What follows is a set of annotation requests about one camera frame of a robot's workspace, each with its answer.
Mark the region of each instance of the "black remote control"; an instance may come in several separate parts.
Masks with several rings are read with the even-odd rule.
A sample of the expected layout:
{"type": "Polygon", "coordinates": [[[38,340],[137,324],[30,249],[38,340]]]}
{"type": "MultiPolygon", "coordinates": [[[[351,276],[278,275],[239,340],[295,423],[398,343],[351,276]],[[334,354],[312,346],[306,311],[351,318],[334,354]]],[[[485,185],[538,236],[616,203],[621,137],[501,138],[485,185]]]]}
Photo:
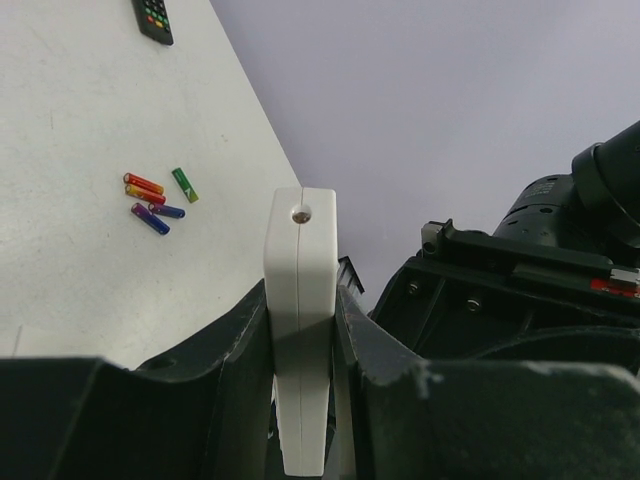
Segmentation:
{"type": "Polygon", "coordinates": [[[132,0],[140,32],[163,45],[173,45],[164,0],[132,0]]]}

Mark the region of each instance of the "gray wall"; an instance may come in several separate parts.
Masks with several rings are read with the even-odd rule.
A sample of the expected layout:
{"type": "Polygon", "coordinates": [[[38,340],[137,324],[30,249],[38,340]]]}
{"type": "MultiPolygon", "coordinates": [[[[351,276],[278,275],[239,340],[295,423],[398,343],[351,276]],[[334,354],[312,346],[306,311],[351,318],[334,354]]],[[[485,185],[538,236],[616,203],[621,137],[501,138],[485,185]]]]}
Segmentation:
{"type": "Polygon", "coordinates": [[[373,306],[428,220],[493,231],[640,118],[638,0],[211,0],[373,306]]]}

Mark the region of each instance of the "blue battery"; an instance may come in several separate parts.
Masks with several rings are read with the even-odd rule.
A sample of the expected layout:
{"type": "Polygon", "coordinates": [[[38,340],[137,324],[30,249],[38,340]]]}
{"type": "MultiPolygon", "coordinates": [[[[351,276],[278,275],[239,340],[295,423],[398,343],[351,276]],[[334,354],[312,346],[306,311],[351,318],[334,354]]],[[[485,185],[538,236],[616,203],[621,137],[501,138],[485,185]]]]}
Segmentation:
{"type": "Polygon", "coordinates": [[[131,207],[131,213],[133,213],[136,217],[153,228],[160,235],[166,235],[167,233],[169,233],[169,230],[171,230],[169,228],[169,225],[164,223],[139,203],[135,203],[133,207],[131,207]]]}
{"type": "Polygon", "coordinates": [[[159,203],[150,203],[149,210],[156,215],[171,218],[183,218],[186,212],[181,208],[170,207],[169,205],[160,205],[159,203]]]}

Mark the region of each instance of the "white plastic object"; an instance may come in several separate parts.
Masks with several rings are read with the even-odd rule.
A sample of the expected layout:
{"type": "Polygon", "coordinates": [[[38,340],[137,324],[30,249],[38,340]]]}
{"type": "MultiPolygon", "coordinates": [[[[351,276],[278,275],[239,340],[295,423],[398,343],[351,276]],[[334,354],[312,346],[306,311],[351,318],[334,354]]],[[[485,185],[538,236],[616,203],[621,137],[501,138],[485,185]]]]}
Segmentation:
{"type": "Polygon", "coordinates": [[[335,192],[276,190],[265,241],[264,278],[287,475],[324,472],[337,271],[335,192]]]}

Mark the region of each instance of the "green battery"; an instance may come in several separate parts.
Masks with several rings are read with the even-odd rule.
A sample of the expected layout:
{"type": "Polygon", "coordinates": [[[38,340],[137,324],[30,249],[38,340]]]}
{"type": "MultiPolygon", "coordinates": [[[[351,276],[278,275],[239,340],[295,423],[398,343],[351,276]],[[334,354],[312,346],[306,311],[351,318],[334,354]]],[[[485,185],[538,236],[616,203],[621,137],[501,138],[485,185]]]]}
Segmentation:
{"type": "Polygon", "coordinates": [[[176,182],[178,182],[178,185],[180,185],[180,188],[184,192],[184,196],[189,200],[189,203],[198,201],[198,194],[189,183],[189,180],[187,180],[187,176],[184,174],[182,169],[176,168],[171,172],[171,174],[173,175],[173,178],[176,179],[176,182]]]}

